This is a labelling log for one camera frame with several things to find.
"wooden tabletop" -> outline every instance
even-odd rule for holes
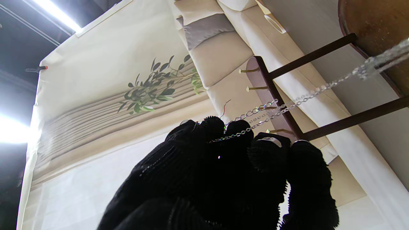
[[[409,37],[408,0],[339,0],[344,35],[355,33],[355,49],[376,56]],[[383,77],[400,96],[409,95],[409,60],[385,71]]]

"gloved hand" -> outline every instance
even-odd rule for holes
[[[208,117],[173,129],[135,166],[98,229],[276,229],[286,178],[294,175],[290,140],[250,131],[210,142],[249,127],[232,122],[223,134],[223,122]]]

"white fabric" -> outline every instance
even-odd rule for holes
[[[241,19],[242,12],[232,10],[231,8],[227,7],[226,5],[224,5],[220,1],[218,1],[218,3],[220,5],[220,7],[223,9],[223,11],[225,12],[226,17],[229,19],[229,21],[231,22],[233,27],[236,29],[236,32],[240,35],[241,39],[243,39],[243,41],[247,45],[249,45],[249,42],[247,41],[247,38],[245,36],[244,28],[241,25],[242,24],[242,22],[241,22],[242,21],[242,19]]]
[[[33,181],[22,229],[95,229],[133,166],[182,120],[209,115],[216,113],[207,99],[73,150],[87,158]]]
[[[183,25],[223,13],[216,0],[180,0],[175,2],[175,6],[183,16]]]
[[[168,2],[168,6],[172,12],[173,15],[173,22],[175,23],[175,27],[177,30],[182,29],[182,25],[176,20],[178,17],[182,16],[182,13],[180,12],[180,10],[175,6],[174,2],[175,0],[167,0]]]
[[[256,26],[248,16],[243,16],[245,35],[254,54],[263,57],[269,71],[303,55],[287,34],[280,34],[275,29],[261,30],[262,27]],[[274,81],[292,100],[309,94],[324,83],[316,70],[308,65]],[[350,115],[331,90],[302,104],[300,109],[317,126],[324,126]],[[409,193],[363,130],[354,126],[330,134],[327,138],[386,220],[396,229],[408,229]]]
[[[246,91],[248,86],[252,87],[252,84],[250,83],[246,74],[239,74],[238,72],[239,68],[245,69],[246,64],[247,61],[237,67],[231,74],[227,75],[216,85],[207,90],[207,94],[209,95],[209,98],[219,116],[223,114],[225,103],[231,100],[226,104],[226,110],[224,111],[224,115],[221,117],[225,123],[232,121],[236,117],[240,117],[240,115],[243,113],[261,105],[260,98],[258,97],[256,91]],[[260,112],[259,115],[254,115],[245,120],[250,123],[254,118],[257,119],[258,117],[260,118],[255,121],[254,124],[267,118],[268,114],[263,111]],[[255,135],[257,135],[259,132],[265,132],[267,129],[274,130],[274,126],[271,124],[271,122],[266,122],[264,125],[253,129],[253,132]]]
[[[253,56],[236,32],[223,32],[190,51],[203,86],[208,89]]]
[[[73,172],[75,168],[79,166],[86,168],[87,162],[99,159],[101,156],[99,154],[110,148],[115,148],[126,142],[148,140],[166,133],[184,119],[199,119],[215,114],[213,106],[204,92],[189,98],[175,99],[174,103],[169,101],[171,105],[167,108],[172,107],[173,109],[162,110],[162,112],[166,111],[165,113],[162,113],[160,109],[155,110],[151,112],[152,116],[147,116],[144,118],[144,122],[139,122],[137,125],[129,122],[126,118],[123,120],[124,123],[119,124],[119,126],[116,123],[112,124],[109,135],[105,133],[99,136],[101,131],[97,130],[92,134],[92,140],[88,139],[80,147],[68,151],[60,156],[61,158],[58,157],[57,161],[50,161],[46,165],[47,171],[44,171],[46,174],[42,174],[33,182],[31,181],[39,156],[37,150],[43,146],[43,143],[39,142],[39,137],[42,134],[44,124],[48,125],[50,120],[57,117],[63,119],[70,117],[72,114],[67,114],[70,111],[83,109],[81,113],[89,112],[90,108],[87,105],[129,90],[128,82],[134,82],[139,73],[139,81],[145,82],[151,72],[154,58],[156,58],[156,63],[166,63],[174,55],[172,66],[177,64],[177,66],[173,66],[177,68],[180,63],[184,62],[184,57],[188,54],[175,30],[172,22],[173,16],[166,0],[132,1],[115,12],[103,21],[96,19],[94,22],[97,23],[97,26],[80,37],[70,37],[41,62],[41,65],[47,65],[49,68],[40,73],[31,121],[31,128],[35,136],[29,141],[27,149],[27,164],[22,184],[17,229],[21,229],[23,225],[25,229],[95,228],[95,223],[100,217],[98,215],[102,213],[102,208],[106,205],[103,201],[110,199],[112,194],[107,193],[103,198],[99,195],[94,196],[93,193],[98,191],[93,189],[96,189],[97,186],[86,189],[83,186],[90,181],[101,181],[102,178],[98,177],[98,174],[102,175],[110,169],[103,168],[103,172],[95,171],[86,177],[83,174]],[[193,89],[182,90],[176,97],[188,95],[189,90]],[[111,112],[108,114],[107,111],[110,109],[111,107],[101,108],[100,113],[90,114],[89,118],[96,115],[108,117]],[[103,122],[104,125],[111,123],[109,119],[98,120],[98,122]],[[114,171],[121,170],[121,166],[128,163],[127,158],[119,158],[118,160],[116,164],[112,165],[113,168],[111,169]],[[54,179],[58,183],[71,186],[72,190],[67,191],[64,189],[65,187],[60,188],[56,184],[54,184],[56,186],[50,185],[51,189],[42,187],[44,183],[53,184],[51,181]],[[122,180],[123,177],[115,178],[116,182],[113,181],[112,184],[117,185]],[[105,181],[105,183],[99,185],[110,186],[109,181]],[[40,197],[36,195],[37,188],[44,191]],[[117,188],[110,187],[109,189],[113,191]],[[77,203],[79,199],[85,199],[86,205],[79,205]],[[48,213],[53,207],[61,209],[60,212],[53,211],[58,215],[57,217]]]
[[[257,5],[257,2],[255,0],[218,0],[218,1],[222,2],[227,7],[236,11],[243,11]]]

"silver chain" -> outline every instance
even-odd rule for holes
[[[399,64],[400,62],[406,60],[409,58],[409,38],[403,40],[401,43],[398,45],[392,47],[391,49],[383,52],[382,54],[376,56],[376,57],[370,57],[368,58],[365,63],[357,68],[355,68],[352,73],[347,74],[346,76],[339,78],[338,80],[334,80],[330,83],[327,83],[325,85],[322,85],[321,87],[316,88],[315,90],[312,90],[310,94],[308,95],[302,95],[299,98],[296,98],[296,102],[289,102],[282,104],[281,106],[278,106],[275,108],[273,111],[275,112],[274,115],[267,117],[265,120],[260,121],[259,123],[251,126],[251,128],[247,128],[239,133],[227,136],[227,137],[222,137],[219,139],[215,139],[210,141],[209,143],[214,143],[214,142],[219,142],[222,140],[228,140],[234,137],[239,137],[246,132],[250,132],[252,129],[255,129],[256,127],[276,118],[284,113],[288,112],[290,109],[293,109],[295,107],[300,106],[301,104],[307,102],[308,100],[318,96],[322,92],[332,89],[333,87],[339,85],[340,83],[344,82],[345,80],[349,79],[352,76],[358,76],[361,80],[366,80],[368,77],[374,75],[375,73],[380,73],[394,65]],[[257,114],[260,111],[265,110],[267,107],[271,106],[273,103],[277,103],[278,100],[275,99],[274,101],[270,101],[264,105],[261,105],[257,108],[254,108],[250,111],[248,111],[245,114],[242,114],[240,117],[236,117],[233,121],[228,122],[225,125],[225,129],[231,122],[235,122],[238,120],[244,120],[247,117],[251,117],[254,114]]]

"black glove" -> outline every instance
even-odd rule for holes
[[[339,217],[330,193],[331,172],[319,149],[298,141],[289,153],[289,214],[281,230],[334,230]]]

